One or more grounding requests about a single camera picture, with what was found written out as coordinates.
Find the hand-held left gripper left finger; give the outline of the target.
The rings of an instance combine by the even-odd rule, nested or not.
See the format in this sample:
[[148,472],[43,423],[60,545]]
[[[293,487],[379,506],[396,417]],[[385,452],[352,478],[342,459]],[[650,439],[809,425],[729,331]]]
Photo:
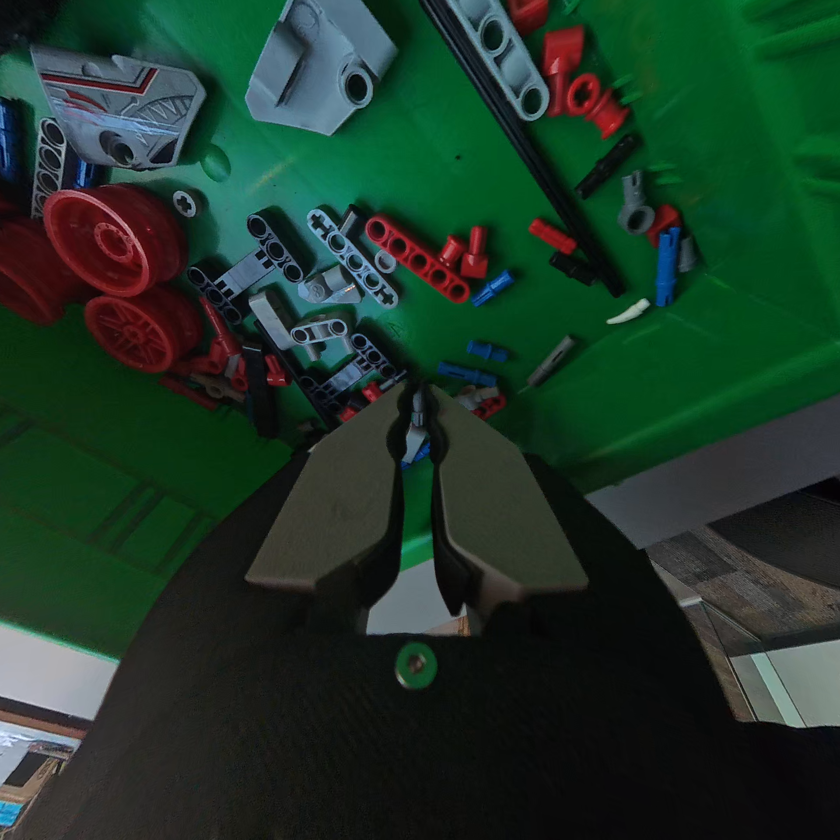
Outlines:
[[245,579],[308,595],[320,608],[368,612],[400,571],[407,383],[311,451]]

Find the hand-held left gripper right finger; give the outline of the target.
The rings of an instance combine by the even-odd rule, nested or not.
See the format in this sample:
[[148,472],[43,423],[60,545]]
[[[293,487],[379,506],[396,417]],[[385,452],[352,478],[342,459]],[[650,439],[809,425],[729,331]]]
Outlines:
[[436,385],[426,390],[437,587],[447,609],[583,592],[589,577],[520,449]]

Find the small grey lego connector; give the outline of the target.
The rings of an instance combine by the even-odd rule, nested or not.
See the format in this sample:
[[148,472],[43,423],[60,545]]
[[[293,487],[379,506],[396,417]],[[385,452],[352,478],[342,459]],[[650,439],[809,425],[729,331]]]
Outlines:
[[423,387],[413,394],[411,422],[406,432],[406,448],[401,467],[409,469],[429,454],[430,444],[427,431],[427,397]]

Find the green plastic bin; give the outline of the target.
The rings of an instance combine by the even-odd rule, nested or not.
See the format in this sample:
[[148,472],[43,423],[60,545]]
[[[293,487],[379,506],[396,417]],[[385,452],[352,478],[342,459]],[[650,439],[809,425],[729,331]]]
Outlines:
[[[331,138],[255,121],[249,77],[283,2],[64,2],[47,46],[124,54],[195,72],[207,99],[184,164],[114,173],[171,198],[193,259],[251,250],[246,217],[350,203],[429,245],[489,228],[481,308],[446,301],[400,269],[402,300],[364,300],[362,325],[420,375],[498,343],[509,400],[496,427],[584,491],[598,490],[838,393],[838,2],[551,2],[549,28],[582,22],[582,67],[617,83],[644,146],[654,207],[670,204],[700,266],[675,302],[606,319],[655,292],[655,249],[616,225],[621,175],[582,212],[626,294],[549,265],[535,217],[559,222],[418,2],[367,2],[398,54],[368,108]],[[549,380],[518,394],[566,336]],[[281,467],[312,415],[279,390],[281,438],[214,412],[110,358],[80,307],[41,328],[2,308],[2,622],[121,656],[165,582],[215,524]]]

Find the grey wedge lego piece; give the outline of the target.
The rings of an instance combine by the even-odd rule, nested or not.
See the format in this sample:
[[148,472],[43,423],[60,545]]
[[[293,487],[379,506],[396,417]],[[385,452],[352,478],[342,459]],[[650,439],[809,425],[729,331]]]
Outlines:
[[362,301],[361,290],[354,278],[341,265],[317,272],[297,284],[300,299],[313,306],[330,303],[358,305]]

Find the black lego beam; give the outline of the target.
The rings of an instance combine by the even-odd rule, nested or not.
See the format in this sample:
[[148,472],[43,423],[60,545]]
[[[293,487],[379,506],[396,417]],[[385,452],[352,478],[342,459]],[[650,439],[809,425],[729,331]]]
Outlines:
[[212,259],[203,259],[187,267],[185,277],[189,283],[206,299],[213,309],[223,317],[230,327],[240,327],[245,321],[246,312],[237,297],[223,287],[220,265]]
[[308,258],[298,234],[271,208],[247,216],[246,227],[269,263],[292,284],[308,274]]

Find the light grey lego beam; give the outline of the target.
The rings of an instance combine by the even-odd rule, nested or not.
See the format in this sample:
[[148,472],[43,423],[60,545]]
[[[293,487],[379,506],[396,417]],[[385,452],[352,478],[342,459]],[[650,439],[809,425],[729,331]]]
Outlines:
[[354,204],[348,206],[338,222],[327,208],[320,206],[309,211],[307,225],[365,294],[383,309],[394,310],[400,302],[397,291],[361,246],[362,223],[367,219]]

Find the short black lego connector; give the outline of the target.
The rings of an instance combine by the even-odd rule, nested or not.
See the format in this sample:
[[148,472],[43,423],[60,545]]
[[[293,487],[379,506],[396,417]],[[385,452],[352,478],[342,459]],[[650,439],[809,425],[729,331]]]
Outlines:
[[549,265],[587,287],[593,286],[599,280],[596,271],[591,266],[559,250],[549,258]]

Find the red lego pin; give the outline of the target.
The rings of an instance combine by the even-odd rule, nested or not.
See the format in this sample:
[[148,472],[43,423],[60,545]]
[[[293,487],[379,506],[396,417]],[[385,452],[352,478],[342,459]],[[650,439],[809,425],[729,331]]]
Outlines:
[[539,217],[531,221],[528,231],[532,236],[565,256],[572,256],[578,248],[578,244],[573,237]]

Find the black lego pin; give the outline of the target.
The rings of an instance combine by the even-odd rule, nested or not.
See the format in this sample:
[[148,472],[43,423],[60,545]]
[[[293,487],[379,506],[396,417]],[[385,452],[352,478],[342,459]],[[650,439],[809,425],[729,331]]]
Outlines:
[[644,139],[636,132],[625,134],[585,174],[574,188],[575,194],[586,200],[603,186],[644,145]]

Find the plain grey lego panel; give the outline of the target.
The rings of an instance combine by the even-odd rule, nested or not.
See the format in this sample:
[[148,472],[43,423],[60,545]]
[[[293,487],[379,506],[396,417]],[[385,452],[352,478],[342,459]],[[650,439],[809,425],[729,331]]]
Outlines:
[[288,1],[248,82],[263,123],[334,135],[373,100],[397,48],[362,1]]

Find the white lego beam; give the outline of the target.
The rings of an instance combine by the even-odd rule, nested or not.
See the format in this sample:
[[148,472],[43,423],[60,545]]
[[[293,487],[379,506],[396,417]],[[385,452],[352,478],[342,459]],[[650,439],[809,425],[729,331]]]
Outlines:
[[44,215],[46,200],[63,189],[66,162],[67,138],[58,122],[52,118],[40,120],[30,197],[32,219],[41,219]]

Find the long grey lego beam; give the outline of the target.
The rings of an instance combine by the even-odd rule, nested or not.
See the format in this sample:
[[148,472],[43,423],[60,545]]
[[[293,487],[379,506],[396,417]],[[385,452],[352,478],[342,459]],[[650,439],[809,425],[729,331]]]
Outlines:
[[446,1],[479,64],[518,118],[535,122],[550,104],[548,87],[500,1]]

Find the grey printed lego panel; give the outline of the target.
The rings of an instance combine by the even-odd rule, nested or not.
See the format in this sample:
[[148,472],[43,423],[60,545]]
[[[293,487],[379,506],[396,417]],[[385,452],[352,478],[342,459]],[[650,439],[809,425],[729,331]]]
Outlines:
[[134,172],[177,165],[206,99],[191,71],[45,45],[29,52],[53,117],[84,162]]

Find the blue lego connector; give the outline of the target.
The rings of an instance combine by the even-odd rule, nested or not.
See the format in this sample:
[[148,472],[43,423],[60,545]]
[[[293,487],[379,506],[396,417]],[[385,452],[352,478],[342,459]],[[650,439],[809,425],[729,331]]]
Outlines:
[[22,168],[20,145],[23,128],[18,105],[1,97],[1,177],[9,184],[21,181]]

